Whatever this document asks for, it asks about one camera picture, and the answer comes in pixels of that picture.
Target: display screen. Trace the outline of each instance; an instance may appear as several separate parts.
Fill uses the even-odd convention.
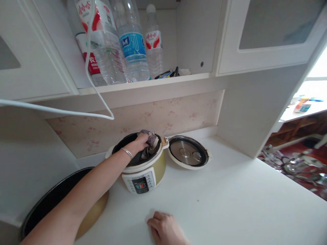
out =
[[[146,182],[146,178],[142,177],[140,179],[132,180],[137,194],[142,194],[149,191],[149,187]]]

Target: control panel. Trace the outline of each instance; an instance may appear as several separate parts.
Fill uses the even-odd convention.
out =
[[[136,174],[122,174],[122,178],[128,190],[134,194],[149,192],[156,186],[153,167]]]

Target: counter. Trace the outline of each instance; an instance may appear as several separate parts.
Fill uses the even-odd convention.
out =
[[[197,244],[326,245],[327,202],[217,136],[199,140],[213,160],[198,171],[175,164],[153,191],[133,195],[121,178],[96,224],[75,244],[154,244],[146,221],[171,213]]]
[[[293,121],[296,119],[300,119],[302,117],[307,117],[310,115],[314,115],[320,112],[324,112],[327,111],[327,102],[323,101],[323,102],[315,102],[315,101],[310,101],[311,103],[311,107],[309,108],[309,110],[307,112],[301,112],[301,113],[294,113],[294,108],[295,105],[286,108],[285,112],[283,113],[283,115],[281,116],[280,120],[283,120],[284,122],[289,122],[289,121]]]

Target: silver bangle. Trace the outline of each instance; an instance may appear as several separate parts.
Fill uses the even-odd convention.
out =
[[[126,148],[121,148],[121,150],[124,150],[130,156],[131,160],[133,159],[133,155],[129,150],[127,150]]]

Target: bottle label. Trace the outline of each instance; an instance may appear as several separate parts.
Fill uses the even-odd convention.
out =
[[[80,0],[76,4],[77,12],[81,18],[83,27],[88,32],[88,23],[91,19],[91,3],[90,0]],[[95,0],[95,11],[92,30],[105,30],[106,27],[116,29],[116,24],[111,9],[99,0]]]
[[[120,37],[124,56],[127,58],[135,54],[145,54],[143,36],[137,32],[130,32]]]
[[[84,58],[84,60],[86,60],[86,55],[88,52],[86,33],[77,34],[76,40],[79,45],[79,48],[82,51],[83,58]],[[100,73],[100,69],[99,69],[98,63],[95,59],[93,52],[90,53],[90,61],[89,61],[88,69],[89,69],[89,73],[92,76],[93,83],[96,87],[107,85],[107,83],[104,81],[104,79]]]
[[[86,55],[87,55],[87,52],[88,52],[88,48],[87,48],[87,35],[86,33],[79,33],[76,35],[76,40],[77,40],[77,43],[83,53],[83,57],[84,57],[84,60],[86,59]],[[98,63],[95,59],[95,56],[93,54],[93,52],[90,53],[90,61],[89,61],[89,72],[91,75],[94,75],[94,74],[98,74],[100,73],[100,69],[99,69],[99,66],[98,66]]]
[[[145,35],[145,43],[147,49],[162,48],[162,38],[160,31],[148,32]]]

